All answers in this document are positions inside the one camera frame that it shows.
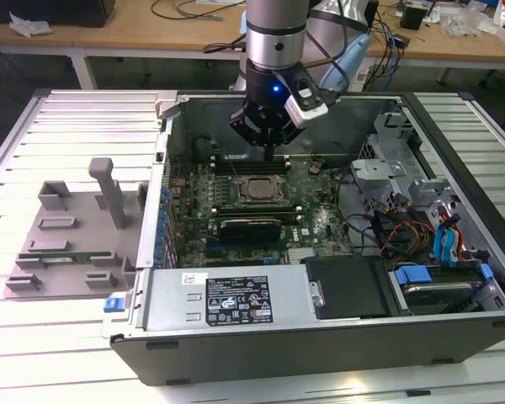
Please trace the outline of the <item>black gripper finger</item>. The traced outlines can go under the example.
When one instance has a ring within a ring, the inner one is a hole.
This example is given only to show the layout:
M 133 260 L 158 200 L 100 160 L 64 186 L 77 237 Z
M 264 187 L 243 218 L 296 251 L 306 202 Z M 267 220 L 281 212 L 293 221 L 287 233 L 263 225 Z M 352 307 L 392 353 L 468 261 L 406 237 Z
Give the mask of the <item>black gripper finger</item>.
M 250 146 L 262 147 L 263 160 L 270 162 L 271 146 L 266 119 L 261 106 L 244 103 L 237 112 L 230 115 L 230 126 Z
M 272 129 L 269 134 L 269 161 L 273 160 L 276 147 L 290 144 L 302 131 L 293 123 Z

